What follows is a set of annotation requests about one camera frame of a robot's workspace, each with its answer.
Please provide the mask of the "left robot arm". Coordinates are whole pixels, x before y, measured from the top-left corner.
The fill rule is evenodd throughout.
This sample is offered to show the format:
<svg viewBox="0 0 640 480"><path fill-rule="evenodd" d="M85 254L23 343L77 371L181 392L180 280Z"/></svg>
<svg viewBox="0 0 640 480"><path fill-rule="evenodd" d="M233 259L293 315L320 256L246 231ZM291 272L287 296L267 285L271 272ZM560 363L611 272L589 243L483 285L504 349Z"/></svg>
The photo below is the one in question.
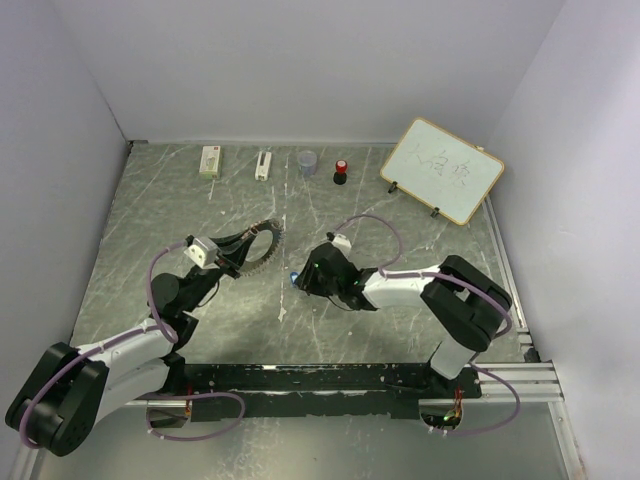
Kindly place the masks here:
<svg viewBox="0 0 640 480"><path fill-rule="evenodd" d="M282 231L263 220L225 237L187 238L151 260L179 250L191 261L184 276L147 270L148 318L102 341L72 347L58 342L41 356L5 414L22 444L62 457L77 449L95 424L139 397L173 399L187 385L179 351L198 325L193 311L223 277L237 279L267 264Z"/></svg>

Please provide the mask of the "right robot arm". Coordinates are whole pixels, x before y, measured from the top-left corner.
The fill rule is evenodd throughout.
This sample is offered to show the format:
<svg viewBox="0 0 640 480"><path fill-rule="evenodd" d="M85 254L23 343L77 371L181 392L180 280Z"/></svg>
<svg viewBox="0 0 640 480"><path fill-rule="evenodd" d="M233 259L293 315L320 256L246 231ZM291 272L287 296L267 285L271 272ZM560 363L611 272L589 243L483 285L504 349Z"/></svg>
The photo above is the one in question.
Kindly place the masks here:
<svg viewBox="0 0 640 480"><path fill-rule="evenodd" d="M325 242L312 250L294 285L308 295L336 297L355 311L429 309L447 332L424 374L426 390L439 398L455 390L463 368L513 324L511 296L458 255L426 269L360 269Z"/></svg>

